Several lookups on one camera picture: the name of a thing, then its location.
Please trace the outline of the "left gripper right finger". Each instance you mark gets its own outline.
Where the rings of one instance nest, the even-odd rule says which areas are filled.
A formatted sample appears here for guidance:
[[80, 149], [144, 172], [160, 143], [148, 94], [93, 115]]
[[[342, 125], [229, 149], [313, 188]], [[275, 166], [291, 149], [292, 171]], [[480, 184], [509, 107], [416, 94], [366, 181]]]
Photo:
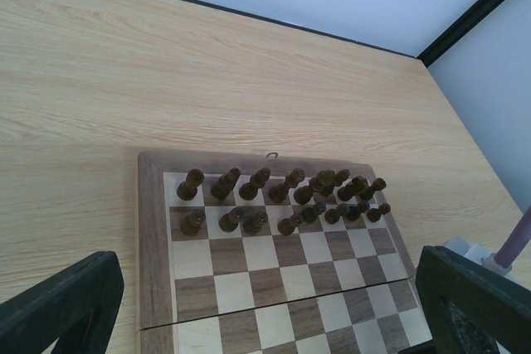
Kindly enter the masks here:
[[410, 353], [530, 352], [530, 291], [444, 246], [422, 249], [415, 285], [432, 339]]

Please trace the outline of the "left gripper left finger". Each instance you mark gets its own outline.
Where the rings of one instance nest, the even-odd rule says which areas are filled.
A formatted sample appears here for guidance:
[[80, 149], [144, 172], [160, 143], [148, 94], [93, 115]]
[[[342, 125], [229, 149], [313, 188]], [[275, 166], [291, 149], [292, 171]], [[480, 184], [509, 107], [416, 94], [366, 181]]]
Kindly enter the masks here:
[[105, 353], [124, 294], [114, 251], [96, 251], [1, 303], [1, 352]]

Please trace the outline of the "dark chess piece mid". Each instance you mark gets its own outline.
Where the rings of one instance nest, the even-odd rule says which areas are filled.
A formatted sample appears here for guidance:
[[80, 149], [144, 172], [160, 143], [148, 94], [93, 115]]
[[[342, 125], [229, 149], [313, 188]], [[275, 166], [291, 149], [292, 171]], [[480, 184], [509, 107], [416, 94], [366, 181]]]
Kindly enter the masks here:
[[349, 201], [368, 187], [368, 181], [363, 176], [356, 176], [344, 187], [338, 189], [337, 196], [341, 201]]

